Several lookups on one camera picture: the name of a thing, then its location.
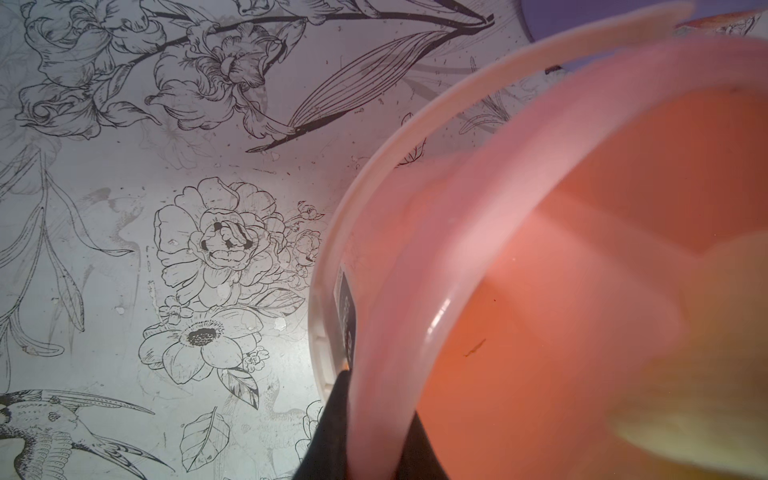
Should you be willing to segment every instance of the purple object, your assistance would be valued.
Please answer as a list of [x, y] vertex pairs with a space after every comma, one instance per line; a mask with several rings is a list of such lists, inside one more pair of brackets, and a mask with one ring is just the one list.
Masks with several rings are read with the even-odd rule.
[[[579, 25], [632, 12], [657, 3], [662, 2], [659, 0], [521, 0], [521, 10], [528, 33], [534, 41], [537, 41]], [[768, 9], [768, 0], [698, 0], [696, 11], [688, 20], [766, 9]], [[573, 71], [604, 56], [582, 58], [569, 62], [563, 67]]]

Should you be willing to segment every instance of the liquid surface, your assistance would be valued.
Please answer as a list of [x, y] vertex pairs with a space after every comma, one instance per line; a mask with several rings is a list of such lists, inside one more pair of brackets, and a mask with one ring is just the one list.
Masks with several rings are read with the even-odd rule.
[[526, 220], [419, 403], [451, 478], [657, 476], [655, 459], [611, 446], [603, 413], [684, 334], [680, 284], [702, 255], [768, 227], [767, 112], [733, 89], [654, 108]]

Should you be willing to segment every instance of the hummingbird drawing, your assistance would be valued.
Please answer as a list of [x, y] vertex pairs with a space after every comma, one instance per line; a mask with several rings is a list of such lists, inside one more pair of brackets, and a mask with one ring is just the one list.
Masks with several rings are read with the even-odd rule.
[[73, 449], [102, 457], [142, 480], [147, 478], [124, 453], [166, 465], [138, 447], [91, 432], [77, 414], [87, 406], [125, 407], [154, 415], [132, 403], [87, 393], [23, 390], [0, 395], [0, 439], [24, 440], [24, 448], [14, 460], [22, 480], [67, 480], [64, 466]]

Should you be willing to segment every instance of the black label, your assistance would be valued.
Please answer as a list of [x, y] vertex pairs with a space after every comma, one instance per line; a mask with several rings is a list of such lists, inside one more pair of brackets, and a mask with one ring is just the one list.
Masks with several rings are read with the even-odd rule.
[[355, 300], [352, 298], [352, 292], [349, 291], [349, 283], [346, 281], [346, 274], [344, 273], [342, 273], [341, 285], [339, 286], [339, 302], [336, 305], [339, 308], [339, 323], [341, 324], [341, 331], [344, 335], [346, 361], [351, 370], [352, 359], [355, 356], [357, 314], [355, 312]]

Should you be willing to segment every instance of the line-drawn flower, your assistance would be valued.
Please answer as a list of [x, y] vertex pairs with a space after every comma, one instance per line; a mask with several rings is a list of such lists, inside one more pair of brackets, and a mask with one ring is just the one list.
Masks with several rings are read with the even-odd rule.
[[188, 305], [188, 303], [184, 305], [179, 303], [178, 298], [175, 296], [166, 296], [165, 305], [158, 309], [161, 324], [169, 323], [171, 325], [178, 325], [181, 319], [192, 318], [194, 311]]
[[266, 290], [290, 262], [275, 199], [252, 184], [218, 177], [186, 187], [155, 214], [163, 280], [180, 303], [232, 305]]
[[296, 242], [293, 244], [293, 255], [300, 266], [310, 266], [317, 259], [317, 252], [320, 250], [320, 232], [313, 230], [304, 230], [299, 233]]
[[238, 111], [254, 137], [285, 138], [294, 130], [265, 116], [259, 97], [266, 71], [288, 55], [305, 24], [299, 20], [271, 35], [260, 25], [243, 23], [237, 26], [238, 35], [221, 40], [211, 35], [212, 22], [189, 28], [190, 41], [166, 48], [157, 61], [160, 92], [145, 102], [161, 105], [183, 130], [210, 130]]
[[102, 126], [127, 127], [144, 119], [159, 124], [152, 115], [127, 101], [105, 107], [109, 96], [101, 90], [103, 85], [73, 88], [45, 82], [24, 88], [19, 94], [22, 111], [16, 120], [44, 134], [86, 139], [99, 135]]
[[270, 353], [267, 352], [267, 350], [262, 347], [261, 345], [257, 346], [254, 351], [251, 353], [248, 353], [243, 358], [243, 370], [245, 370], [248, 373], [256, 372], [257, 370], [261, 370], [264, 368], [264, 360], [270, 358]]
[[318, 212], [313, 205], [305, 204], [303, 200], [299, 202], [299, 215], [304, 220], [319, 220], [325, 216], [325, 214]]
[[306, 17], [312, 25], [321, 25], [326, 15], [331, 15], [341, 7], [334, 8], [325, 0], [234, 0], [241, 15], [265, 15], [275, 4], [297, 17]]
[[36, 0], [22, 5], [38, 70], [56, 84], [82, 87], [114, 68], [114, 52], [145, 54], [165, 42], [163, 26], [140, 0]]
[[151, 369], [164, 368], [178, 384], [200, 381], [214, 368], [238, 367], [256, 349], [261, 328], [255, 312], [243, 308], [195, 313], [177, 327], [155, 329], [139, 347], [139, 358]]

